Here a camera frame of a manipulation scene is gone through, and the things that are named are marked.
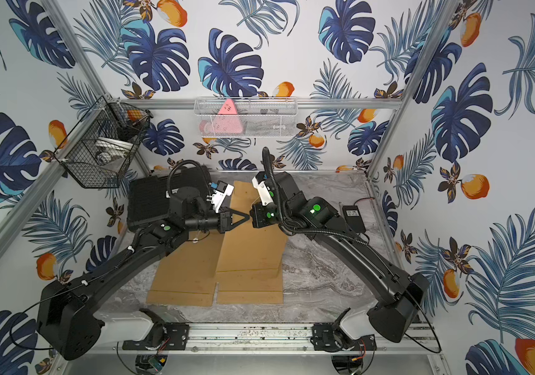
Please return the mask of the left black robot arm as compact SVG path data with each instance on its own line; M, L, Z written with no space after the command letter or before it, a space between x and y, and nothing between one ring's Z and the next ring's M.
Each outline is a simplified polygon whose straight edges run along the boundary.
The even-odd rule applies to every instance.
M186 243L190 232L223 234L249 218L228 207L211 209L194 187L178 189L169 199L167 214L137 230L127 249L91 273L68 284L53 281L42 290L37 332L64 359L80 358L99 340L105 324L94 314L114 292Z

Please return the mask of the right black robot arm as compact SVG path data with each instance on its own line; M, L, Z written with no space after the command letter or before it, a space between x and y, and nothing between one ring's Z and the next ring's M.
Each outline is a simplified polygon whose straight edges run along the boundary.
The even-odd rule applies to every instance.
M349 310L339 330L349 339L379 334L399 343L406 337L430 286L422 273L409 274L380 255L321 197L308 199L289 173L259 172L252 179L260 202L250 211L253 226L278 226L288 236L304 235L327 248L367 285L376 303Z

